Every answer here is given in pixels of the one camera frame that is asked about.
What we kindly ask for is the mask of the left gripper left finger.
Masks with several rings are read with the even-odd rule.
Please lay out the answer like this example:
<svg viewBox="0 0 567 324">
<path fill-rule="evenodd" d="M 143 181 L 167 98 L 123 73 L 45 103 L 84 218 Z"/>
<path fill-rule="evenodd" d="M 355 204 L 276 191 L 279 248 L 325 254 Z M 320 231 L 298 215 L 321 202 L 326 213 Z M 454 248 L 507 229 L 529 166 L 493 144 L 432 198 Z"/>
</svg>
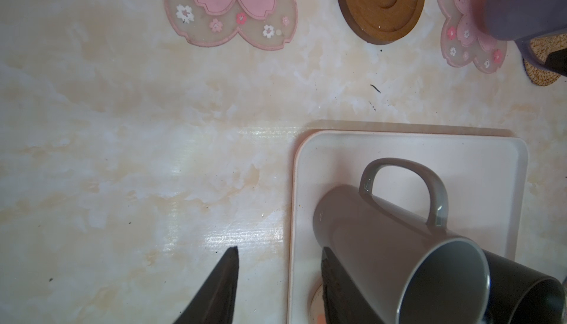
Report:
<svg viewBox="0 0 567 324">
<path fill-rule="evenodd" d="M 174 323 L 231 324 L 238 278 L 238 247 L 229 247 Z"/>
</svg>

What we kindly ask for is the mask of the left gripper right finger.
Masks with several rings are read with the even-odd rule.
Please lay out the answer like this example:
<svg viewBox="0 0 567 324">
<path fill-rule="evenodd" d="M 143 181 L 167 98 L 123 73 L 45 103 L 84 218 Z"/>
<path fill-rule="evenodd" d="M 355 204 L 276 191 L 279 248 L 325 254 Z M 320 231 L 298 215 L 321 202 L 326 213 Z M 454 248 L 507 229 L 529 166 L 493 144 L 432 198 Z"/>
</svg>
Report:
<svg viewBox="0 0 567 324">
<path fill-rule="evenodd" d="M 329 247 L 322 251 L 321 275 L 327 323 L 383 323 Z"/>
</svg>

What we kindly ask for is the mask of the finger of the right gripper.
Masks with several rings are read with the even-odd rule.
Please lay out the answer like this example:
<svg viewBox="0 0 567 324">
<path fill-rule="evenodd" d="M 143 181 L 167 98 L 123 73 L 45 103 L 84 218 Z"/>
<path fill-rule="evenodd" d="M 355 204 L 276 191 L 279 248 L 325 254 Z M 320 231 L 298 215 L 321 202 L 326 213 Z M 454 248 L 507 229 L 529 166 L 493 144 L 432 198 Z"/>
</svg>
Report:
<svg viewBox="0 0 567 324">
<path fill-rule="evenodd" d="M 544 67 L 553 73 L 567 76 L 567 48 L 551 52 L 547 55 Z"/>
</svg>

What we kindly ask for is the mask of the rattan woven round coaster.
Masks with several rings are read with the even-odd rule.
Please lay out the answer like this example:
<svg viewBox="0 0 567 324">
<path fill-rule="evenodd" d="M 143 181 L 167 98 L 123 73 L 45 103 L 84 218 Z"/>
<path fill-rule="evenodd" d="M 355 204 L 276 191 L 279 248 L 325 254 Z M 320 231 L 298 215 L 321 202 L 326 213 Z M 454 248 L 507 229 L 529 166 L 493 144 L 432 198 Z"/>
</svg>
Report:
<svg viewBox="0 0 567 324">
<path fill-rule="evenodd" d="M 532 39 L 529 44 L 540 65 L 544 65 L 548 55 L 566 49 L 566 34 L 546 36 Z M 524 59 L 524 69 L 530 81 L 536 86 L 549 86 L 559 80 L 562 75 L 536 67 Z"/>
</svg>

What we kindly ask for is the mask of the pink flower coaster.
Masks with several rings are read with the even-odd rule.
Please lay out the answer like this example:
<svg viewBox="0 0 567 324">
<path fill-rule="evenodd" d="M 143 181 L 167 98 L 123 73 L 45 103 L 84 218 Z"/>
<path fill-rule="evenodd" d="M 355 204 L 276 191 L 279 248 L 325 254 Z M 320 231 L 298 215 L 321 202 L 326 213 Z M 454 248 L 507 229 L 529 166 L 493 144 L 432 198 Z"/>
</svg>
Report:
<svg viewBox="0 0 567 324">
<path fill-rule="evenodd" d="M 445 21 L 441 30 L 441 53 L 451 67 L 473 63 L 483 73 L 501 68 L 507 43 L 490 36 L 484 25 L 486 0 L 437 0 Z"/>
<path fill-rule="evenodd" d="M 296 0 L 164 0 L 174 31 L 189 44 L 212 48 L 235 36 L 261 50 L 280 50 L 295 36 Z"/>
</svg>

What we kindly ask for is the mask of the brown wooden round coaster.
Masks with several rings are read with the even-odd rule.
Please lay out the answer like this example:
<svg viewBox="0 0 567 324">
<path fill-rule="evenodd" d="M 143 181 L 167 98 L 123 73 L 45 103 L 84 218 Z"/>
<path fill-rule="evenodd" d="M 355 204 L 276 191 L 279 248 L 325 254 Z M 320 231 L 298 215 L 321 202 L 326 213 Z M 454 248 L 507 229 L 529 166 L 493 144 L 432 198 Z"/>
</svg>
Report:
<svg viewBox="0 0 567 324">
<path fill-rule="evenodd" d="M 364 41 L 388 45 L 409 34 L 425 0 L 338 0 L 348 26 Z"/>
</svg>

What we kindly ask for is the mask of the orange mug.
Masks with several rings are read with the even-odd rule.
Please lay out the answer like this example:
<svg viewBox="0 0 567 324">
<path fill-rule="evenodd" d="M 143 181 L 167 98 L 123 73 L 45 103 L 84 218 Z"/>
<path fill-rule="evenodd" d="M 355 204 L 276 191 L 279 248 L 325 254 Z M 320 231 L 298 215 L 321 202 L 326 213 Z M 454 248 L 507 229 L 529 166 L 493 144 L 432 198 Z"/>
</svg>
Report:
<svg viewBox="0 0 567 324">
<path fill-rule="evenodd" d="M 326 312 L 323 301 L 323 284 L 315 290 L 309 307 L 310 324 L 326 324 Z"/>
</svg>

